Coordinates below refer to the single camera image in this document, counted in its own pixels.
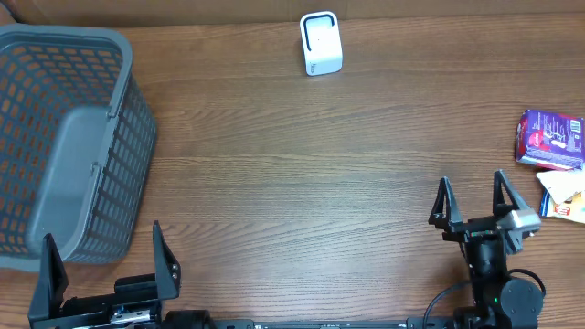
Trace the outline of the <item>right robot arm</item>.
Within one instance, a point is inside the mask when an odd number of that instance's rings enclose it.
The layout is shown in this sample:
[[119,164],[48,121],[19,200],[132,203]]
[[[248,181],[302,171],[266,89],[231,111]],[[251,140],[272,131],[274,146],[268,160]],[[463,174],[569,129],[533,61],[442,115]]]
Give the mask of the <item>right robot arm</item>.
[[448,177],[440,180],[429,223],[445,241],[459,245],[469,279],[437,294],[421,320],[426,328],[434,306],[446,295],[470,286],[473,305],[457,308],[446,328],[538,327],[547,294],[533,271],[510,269],[507,257],[523,250],[523,241],[541,228],[541,218],[513,187],[505,172],[494,173],[493,214],[463,220]]

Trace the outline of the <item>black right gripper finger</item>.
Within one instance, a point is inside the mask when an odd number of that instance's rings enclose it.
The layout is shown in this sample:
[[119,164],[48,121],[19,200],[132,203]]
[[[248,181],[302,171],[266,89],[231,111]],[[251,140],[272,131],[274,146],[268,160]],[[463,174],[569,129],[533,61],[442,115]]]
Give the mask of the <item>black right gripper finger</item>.
[[447,176],[442,177],[440,180],[428,222],[435,227],[455,227],[463,223],[461,212]]
[[529,205],[510,183],[505,172],[500,169],[494,173],[493,214],[502,217],[512,210],[526,210]]

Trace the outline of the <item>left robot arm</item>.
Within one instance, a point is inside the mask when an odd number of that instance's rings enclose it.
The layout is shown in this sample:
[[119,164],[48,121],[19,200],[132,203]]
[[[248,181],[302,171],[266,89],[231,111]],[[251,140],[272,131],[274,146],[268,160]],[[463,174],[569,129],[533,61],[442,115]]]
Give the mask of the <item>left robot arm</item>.
[[213,328],[205,310],[163,313],[164,302],[179,297],[181,267],[153,224],[154,272],[118,279],[114,292],[64,299],[69,280],[57,245],[43,238],[39,277],[28,310],[32,328]]

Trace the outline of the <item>red purple pad pack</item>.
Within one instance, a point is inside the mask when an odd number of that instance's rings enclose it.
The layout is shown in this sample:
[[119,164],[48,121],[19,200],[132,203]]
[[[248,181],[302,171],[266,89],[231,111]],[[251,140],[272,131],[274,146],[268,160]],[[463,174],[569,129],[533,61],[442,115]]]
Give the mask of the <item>red purple pad pack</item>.
[[553,170],[584,166],[584,119],[526,110],[516,128],[516,160]]

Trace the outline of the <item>white bamboo print tube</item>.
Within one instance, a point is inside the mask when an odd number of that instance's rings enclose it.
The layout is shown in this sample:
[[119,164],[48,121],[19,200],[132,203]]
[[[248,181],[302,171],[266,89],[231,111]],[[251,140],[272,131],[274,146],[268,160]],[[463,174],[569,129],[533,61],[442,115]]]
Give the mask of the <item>white bamboo print tube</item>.
[[536,177],[545,190],[542,200],[544,204],[562,204],[584,191],[583,170],[550,170],[537,173]]

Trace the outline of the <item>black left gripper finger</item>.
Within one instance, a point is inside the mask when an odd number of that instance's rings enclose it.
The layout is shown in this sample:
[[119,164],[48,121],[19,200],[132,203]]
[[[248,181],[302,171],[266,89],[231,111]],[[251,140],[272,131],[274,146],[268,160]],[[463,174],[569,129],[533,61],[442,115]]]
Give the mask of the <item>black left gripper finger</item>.
[[28,321],[36,323],[55,318],[63,304],[64,291],[69,285],[58,247],[50,233],[42,242],[42,255],[37,286],[28,310]]
[[165,238],[158,221],[153,224],[154,275],[159,300],[174,300],[179,297],[181,267]]

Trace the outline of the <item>yellow snack bag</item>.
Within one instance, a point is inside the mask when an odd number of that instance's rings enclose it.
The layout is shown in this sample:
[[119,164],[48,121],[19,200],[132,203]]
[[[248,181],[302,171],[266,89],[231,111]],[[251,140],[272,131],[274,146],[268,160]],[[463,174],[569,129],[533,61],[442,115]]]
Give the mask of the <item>yellow snack bag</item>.
[[562,218],[583,224],[585,221],[584,198],[578,193],[560,204],[556,203],[549,192],[544,192],[539,214],[544,218]]

